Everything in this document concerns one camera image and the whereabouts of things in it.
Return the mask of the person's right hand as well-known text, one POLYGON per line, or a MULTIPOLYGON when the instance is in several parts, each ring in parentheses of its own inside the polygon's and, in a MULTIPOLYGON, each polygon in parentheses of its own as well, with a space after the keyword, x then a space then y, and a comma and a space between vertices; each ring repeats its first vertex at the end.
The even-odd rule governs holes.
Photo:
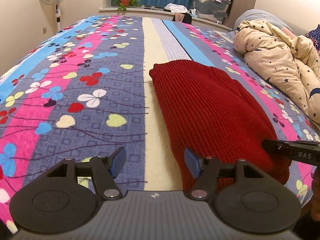
POLYGON ((311 200, 311 218, 317 222, 320 221, 320 171, 316 168, 312 181, 313 197, 311 200))

